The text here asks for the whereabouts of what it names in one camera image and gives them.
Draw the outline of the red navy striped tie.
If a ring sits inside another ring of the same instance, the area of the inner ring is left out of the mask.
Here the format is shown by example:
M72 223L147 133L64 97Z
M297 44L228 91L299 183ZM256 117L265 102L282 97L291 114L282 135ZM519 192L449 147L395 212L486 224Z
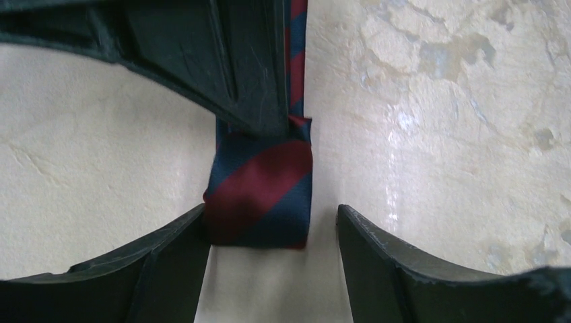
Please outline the red navy striped tie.
M310 128L304 115L306 1L285 3L289 130L253 137L217 119L217 150L203 195L203 223L218 246L303 249L312 200Z

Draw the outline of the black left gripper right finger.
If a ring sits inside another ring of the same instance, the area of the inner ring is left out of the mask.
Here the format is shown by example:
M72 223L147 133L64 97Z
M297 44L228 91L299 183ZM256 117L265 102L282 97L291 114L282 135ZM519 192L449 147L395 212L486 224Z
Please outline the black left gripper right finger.
M570 269L501 276L433 256L339 205L354 322L569 322Z

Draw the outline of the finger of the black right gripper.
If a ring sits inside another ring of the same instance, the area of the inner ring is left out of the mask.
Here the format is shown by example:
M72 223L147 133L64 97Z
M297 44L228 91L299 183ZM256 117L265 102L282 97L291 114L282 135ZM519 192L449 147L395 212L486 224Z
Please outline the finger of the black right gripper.
M1 2L1 41L122 65L258 136L288 130L283 1Z

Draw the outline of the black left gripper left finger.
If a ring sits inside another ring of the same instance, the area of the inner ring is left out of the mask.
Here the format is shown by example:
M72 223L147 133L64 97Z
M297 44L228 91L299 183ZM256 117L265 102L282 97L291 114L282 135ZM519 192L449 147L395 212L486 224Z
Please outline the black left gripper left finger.
M197 206L62 274L1 282L2 322L192 322L210 244Z

